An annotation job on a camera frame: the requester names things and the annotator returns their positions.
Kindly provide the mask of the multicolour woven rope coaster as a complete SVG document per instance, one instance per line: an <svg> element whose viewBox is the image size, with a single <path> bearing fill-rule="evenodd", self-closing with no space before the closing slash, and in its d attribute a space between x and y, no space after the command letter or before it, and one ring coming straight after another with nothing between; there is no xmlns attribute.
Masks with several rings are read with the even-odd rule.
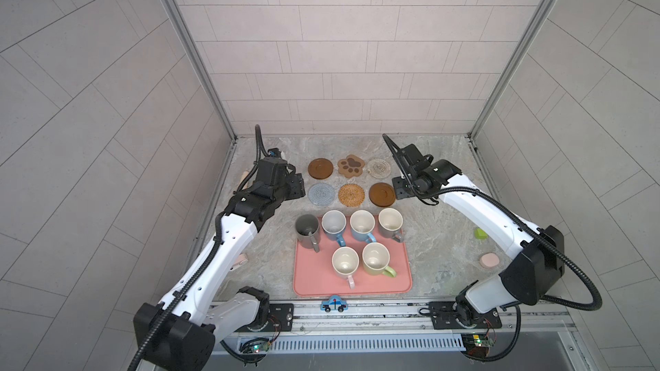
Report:
<svg viewBox="0 0 660 371"><path fill-rule="evenodd" d="M382 158L371 159L365 168L370 176L377 180L385 180L391 175L391 165Z"/></svg>

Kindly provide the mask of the brown wooden coaster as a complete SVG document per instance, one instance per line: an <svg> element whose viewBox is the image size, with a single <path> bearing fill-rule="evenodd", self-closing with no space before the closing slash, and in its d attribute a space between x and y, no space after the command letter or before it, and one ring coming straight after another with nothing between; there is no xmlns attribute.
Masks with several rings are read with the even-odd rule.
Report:
<svg viewBox="0 0 660 371"><path fill-rule="evenodd" d="M395 189L388 183L376 183L369 190L369 199L375 206L388 208L396 201Z"/></svg>
<svg viewBox="0 0 660 371"><path fill-rule="evenodd" d="M333 174L333 163L326 158L316 158L309 163L309 176L316 180L326 180Z"/></svg>

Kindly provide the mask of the light blue woven coaster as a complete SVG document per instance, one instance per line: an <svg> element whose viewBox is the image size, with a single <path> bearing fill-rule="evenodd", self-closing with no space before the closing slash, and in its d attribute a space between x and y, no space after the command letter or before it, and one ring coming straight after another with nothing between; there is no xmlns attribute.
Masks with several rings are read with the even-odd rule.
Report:
<svg viewBox="0 0 660 371"><path fill-rule="evenodd" d="M309 201L319 207L327 207L333 204L335 197L336 192L334 188L327 183L317 183L308 191Z"/></svg>

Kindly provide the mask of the cork paw print coaster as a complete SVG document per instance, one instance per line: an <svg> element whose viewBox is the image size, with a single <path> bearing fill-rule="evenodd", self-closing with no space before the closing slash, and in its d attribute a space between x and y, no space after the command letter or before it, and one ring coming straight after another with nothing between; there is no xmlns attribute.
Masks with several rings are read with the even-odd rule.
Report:
<svg viewBox="0 0 660 371"><path fill-rule="evenodd" d="M338 161L338 172L340 175L345 176L345 178L350 179L361 176L365 166L366 162L363 159L354 155L348 155Z"/></svg>

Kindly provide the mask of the tan rattan coaster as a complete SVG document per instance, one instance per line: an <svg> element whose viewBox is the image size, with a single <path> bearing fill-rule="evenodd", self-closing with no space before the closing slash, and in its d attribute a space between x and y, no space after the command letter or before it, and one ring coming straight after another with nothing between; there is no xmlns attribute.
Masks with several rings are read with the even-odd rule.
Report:
<svg viewBox="0 0 660 371"><path fill-rule="evenodd" d="M365 200L364 188L357 184L345 184L340 187L338 199L346 207L359 207Z"/></svg>

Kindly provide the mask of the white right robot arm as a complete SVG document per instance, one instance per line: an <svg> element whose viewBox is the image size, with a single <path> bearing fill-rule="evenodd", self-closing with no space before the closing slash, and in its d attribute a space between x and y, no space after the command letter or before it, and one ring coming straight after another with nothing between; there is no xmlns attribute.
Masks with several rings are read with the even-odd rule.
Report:
<svg viewBox="0 0 660 371"><path fill-rule="evenodd" d="M388 136L383 139L400 168L393 179L403 189L399 199L416 197L436 204L442 200L464 214L511 258L501 273L479 281L456 298L467 314L485 314L495 307L521 302L535 305L564 273L564 264L514 222L517 217L486 195L469 177L447 160L435 161L413 145L401 148Z"/></svg>

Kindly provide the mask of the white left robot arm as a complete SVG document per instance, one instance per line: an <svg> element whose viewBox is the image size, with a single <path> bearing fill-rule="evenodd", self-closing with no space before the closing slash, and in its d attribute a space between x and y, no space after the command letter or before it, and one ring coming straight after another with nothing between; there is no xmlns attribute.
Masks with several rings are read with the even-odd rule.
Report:
<svg viewBox="0 0 660 371"><path fill-rule="evenodd" d="M201 370L217 338L267 321L269 296L252 287L240 289L216 308L213 297L247 245L285 201L304 197L304 179L270 149L215 219L215 235L182 279L156 305L145 303L133 318L137 352L130 370L150 362L166 370Z"/></svg>

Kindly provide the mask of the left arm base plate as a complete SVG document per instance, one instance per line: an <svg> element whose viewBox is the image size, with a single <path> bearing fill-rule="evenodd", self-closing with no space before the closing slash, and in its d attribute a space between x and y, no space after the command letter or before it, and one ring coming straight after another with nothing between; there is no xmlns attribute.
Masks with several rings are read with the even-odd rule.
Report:
<svg viewBox="0 0 660 371"><path fill-rule="evenodd" d="M291 303L271 303L266 323L261 327L243 326L238 333L275 333L275 331L292 330L294 305Z"/></svg>

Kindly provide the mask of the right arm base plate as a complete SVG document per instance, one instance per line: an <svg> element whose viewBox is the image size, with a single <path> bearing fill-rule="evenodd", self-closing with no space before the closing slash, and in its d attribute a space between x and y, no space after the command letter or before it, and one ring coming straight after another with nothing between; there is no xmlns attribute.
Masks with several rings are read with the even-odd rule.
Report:
<svg viewBox="0 0 660 371"><path fill-rule="evenodd" d="M473 314L468 325L462 324L455 302L429 302L426 306L435 330L500 329L502 322L496 308L486 314Z"/></svg>

